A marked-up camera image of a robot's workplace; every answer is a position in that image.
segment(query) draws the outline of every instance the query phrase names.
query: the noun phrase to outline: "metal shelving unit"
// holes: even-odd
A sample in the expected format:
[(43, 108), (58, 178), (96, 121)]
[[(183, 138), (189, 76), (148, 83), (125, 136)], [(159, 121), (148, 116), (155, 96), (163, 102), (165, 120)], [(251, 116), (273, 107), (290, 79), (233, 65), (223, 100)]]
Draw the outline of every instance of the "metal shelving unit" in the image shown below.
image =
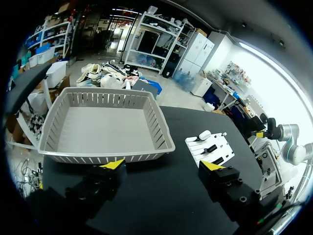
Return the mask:
[[(167, 31), (166, 29), (164, 29), (162, 27), (157, 27), (157, 26), (154, 26), (154, 25), (143, 23), (143, 20), (146, 19), (147, 17), (156, 19), (156, 20), (162, 22), (163, 24), (167, 24), (168, 26), (173, 26), (173, 27), (179, 29), (179, 31), (176, 30), (177, 33), (174, 33), (174, 32), (171, 32), (171, 31)], [(125, 58), (125, 64), (127, 64), (127, 65), (134, 65), (134, 66), (137, 66), (137, 67), (142, 67), (142, 68), (151, 69), (151, 70), (156, 70), (156, 71), (159, 71), (159, 74), (161, 74), (163, 72), (163, 69), (164, 69), (164, 67), (165, 67), (165, 65), (166, 65), (166, 63), (167, 63), (167, 61), (168, 61), (168, 59), (169, 59), (169, 57), (170, 57), (170, 55), (171, 55), (175, 45), (176, 45), (176, 43), (172, 43), (172, 45), (170, 46), (169, 51), (168, 51), (166, 57), (162, 57), (162, 56), (159, 56), (159, 55), (150, 54), (150, 53), (141, 52), (141, 51), (137, 51), (137, 50), (132, 49), (132, 46), (133, 46), (133, 43), (134, 43), (134, 40), (135, 40), (135, 37), (136, 37), (137, 33), (139, 32), (140, 29), (145, 28), (145, 27), (152, 28), (152, 29), (154, 29), (156, 31), (172, 35), (174, 37), (173, 42), (177, 42), (177, 39), (178, 39), (178, 37), (179, 37), (183, 27), (177, 26), (173, 22), (166, 21), (166, 20), (161, 19), (161, 18), (159, 18), (157, 16), (147, 14), (147, 12), (144, 12), (142, 14), (141, 18), (140, 18), (138, 26), (136, 27), (136, 30), (135, 30), (134, 35), (132, 37), (131, 43), (129, 45), (129, 50), (127, 51), (127, 55), (126, 55), (126, 58)], [(163, 63), (162, 63), (161, 69), (150, 67), (150, 66), (146, 66), (146, 65), (136, 64), (134, 62), (129, 61), (128, 58), (129, 58), (129, 54), (131, 52), (132, 53), (141, 53), (141, 54), (145, 54), (145, 55), (150, 55), (152, 57), (162, 59)]]
[(182, 54), (179, 54), (180, 60), (179, 60), (179, 62), (177, 63), (174, 72), (176, 72), (176, 70), (177, 70), (177, 68), (178, 68), (178, 65), (180, 64), (182, 58), (184, 57), (184, 55), (185, 55), (185, 53), (186, 53), (186, 51), (187, 51), (187, 49), (188, 49), (188, 43), (189, 43), (190, 39), (192, 38), (192, 36), (194, 35), (194, 33), (195, 33), (195, 31), (196, 31), (196, 28), (192, 28), (192, 27), (189, 26), (188, 24), (184, 24), (182, 27), (184, 28), (185, 26), (186, 26), (186, 27), (189, 27), (191, 30), (190, 30), (187, 34), (181, 33), (181, 34), (186, 35), (186, 36), (188, 37), (188, 41), (186, 42), (186, 44), (187, 44), (186, 46), (183, 46), (183, 45), (181, 45), (181, 44), (178, 44), (178, 42), (176, 42), (176, 45), (178, 45), (178, 46), (184, 48), (185, 50), (183, 51)]
[[(69, 30), (69, 26), (72, 22), (69, 22), (69, 21), (66, 21), (66, 22), (62, 22), (62, 23), (59, 23), (59, 24), (56, 24), (54, 26), (51, 26), (49, 28), (47, 28), (44, 24), (44, 28), (36, 33), (34, 33), (33, 35), (31, 35), (27, 40), (29, 40), (30, 38), (36, 36), (38, 33), (42, 32), (42, 35), (41, 35), (41, 39), (39, 42), (31, 45), (28, 49), (31, 49), (35, 46), (40, 46), (42, 47), (43, 45), (43, 42), (44, 41), (47, 41), (47, 40), (50, 40), (50, 39), (53, 39), (53, 38), (56, 38), (56, 37), (62, 37), (62, 36), (65, 36), (64, 38), (64, 43), (61, 44), (61, 45), (57, 45), (57, 46), (54, 46), (54, 48), (60, 48), (60, 47), (63, 47), (63, 58), (65, 58), (67, 52), (68, 52), (68, 49), (69, 49), (69, 42), (67, 42), (67, 37), (68, 37), (68, 30)], [(51, 37), (48, 37), (48, 38), (44, 38), (44, 35), (45, 35), (45, 32), (51, 30), (51, 29), (54, 29), (54, 28), (57, 28), (57, 27), (61, 27), (61, 26), (64, 26), (64, 25), (67, 25), (67, 29), (66, 29), (66, 32), (65, 33), (60, 33), (60, 34), (57, 34), (57, 35), (54, 35), (54, 36), (51, 36)]]

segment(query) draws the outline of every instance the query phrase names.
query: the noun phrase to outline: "ceiling light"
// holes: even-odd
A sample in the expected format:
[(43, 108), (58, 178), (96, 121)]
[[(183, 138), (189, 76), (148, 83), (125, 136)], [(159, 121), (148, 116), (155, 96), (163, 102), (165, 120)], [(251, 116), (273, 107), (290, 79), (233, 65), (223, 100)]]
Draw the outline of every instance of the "ceiling light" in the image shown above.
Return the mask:
[(112, 9), (112, 10), (115, 10), (115, 11), (127, 11), (127, 12), (132, 12), (132, 13), (140, 14), (140, 15), (141, 15), (141, 13), (138, 13), (138, 12), (136, 12), (136, 11), (129, 11), (129, 10), (123, 10), (123, 9)]
[(259, 56), (261, 59), (268, 62), (274, 69), (276, 69), (284, 78), (288, 80), (288, 82), (291, 84), (291, 86), (297, 91), (298, 95), (301, 97), (302, 101), (306, 105), (307, 109), (309, 110), (310, 115), (313, 117), (313, 108), (309, 101), (309, 99), (306, 97), (306, 95), (303, 93), (301, 88), (298, 86), (298, 84), (293, 80), (293, 78), (285, 71), (283, 70), (278, 64), (276, 64), (274, 61), (269, 59), (267, 56), (262, 54), (261, 52), (257, 51), (256, 49), (244, 44), (239, 43), (244, 49), (247, 49), (254, 53), (255, 55)]
[(125, 17), (125, 18), (128, 18), (128, 19), (135, 19), (134, 17), (128, 17), (128, 16), (119, 16), (119, 15), (113, 15), (113, 16), (117, 16), (117, 17)]

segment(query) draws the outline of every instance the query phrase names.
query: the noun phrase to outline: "white plastic bag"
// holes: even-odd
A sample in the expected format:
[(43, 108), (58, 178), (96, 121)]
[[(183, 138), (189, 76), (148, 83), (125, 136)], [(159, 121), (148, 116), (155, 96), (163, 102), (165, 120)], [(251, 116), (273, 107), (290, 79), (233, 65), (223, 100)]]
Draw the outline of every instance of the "white plastic bag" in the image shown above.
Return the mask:
[[(45, 115), (48, 112), (47, 102), (45, 101), (44, 93), (32, 93), (28, 96), (29, 103), (34, 109), (34, 113), (38, 115)], [(21, 110), (26, 113), (28, 116), (31, 116), (28, 104), (25, 102), (21, 106)]]

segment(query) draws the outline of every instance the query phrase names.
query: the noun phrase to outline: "gray tray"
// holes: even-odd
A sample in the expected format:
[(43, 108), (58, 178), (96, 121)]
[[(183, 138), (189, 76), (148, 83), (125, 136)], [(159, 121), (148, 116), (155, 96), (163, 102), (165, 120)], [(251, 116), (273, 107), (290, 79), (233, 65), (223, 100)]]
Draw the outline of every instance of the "gray tray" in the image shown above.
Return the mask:
[(153, 160), (174, 150), (151, 93), (73, 87), (49, 110), (38, 152), (63, 163), (106, 164)]

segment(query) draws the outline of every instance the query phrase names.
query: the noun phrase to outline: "workbench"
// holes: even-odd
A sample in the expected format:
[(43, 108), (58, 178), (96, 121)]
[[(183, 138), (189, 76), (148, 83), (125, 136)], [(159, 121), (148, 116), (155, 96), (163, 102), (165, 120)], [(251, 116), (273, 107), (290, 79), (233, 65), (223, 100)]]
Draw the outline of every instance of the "workbench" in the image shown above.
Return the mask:
[[(238, 228), (219, 203), (213, 203), (198, 178), (187, 137), (204, 130), (227, 132), (235, 156), (224, 166), (240, 171), (240, 178), (259, 189), (262, 173), (239, 130), (229, 117), (183, 108), (161, 107), (176, 150), (157, 160), (127, 164), (127, 177), (112, 201), (107, 201), (87, 224), (114, 235), (228, 235)], [(90, 165), (44, 159), (43, 186), (65, 195), (65, 188), (83, 179)]]

